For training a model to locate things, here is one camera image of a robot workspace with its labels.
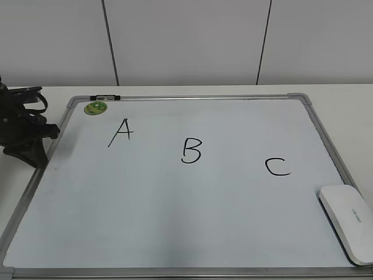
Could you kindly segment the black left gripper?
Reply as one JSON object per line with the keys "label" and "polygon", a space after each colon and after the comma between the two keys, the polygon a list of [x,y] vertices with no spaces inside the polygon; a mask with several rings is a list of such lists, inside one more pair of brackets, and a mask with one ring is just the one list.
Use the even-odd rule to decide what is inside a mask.
{"label": "black left gripper", "polygon": [[[37,125],[39,138],[57,139],[60,133],[56,124],[46,124],[47,119],[43,113],[47,109],[47,100],[41,90],[41,86],[8,89],[1,83],[1,146],[5,147],[3,153],[34,168],[45,167],[48,163],[43,140],[16,144],[25,141],[31,134],[30,130]],[[25,107],[26,104],[39,101],[44,105],[42,109]]]}

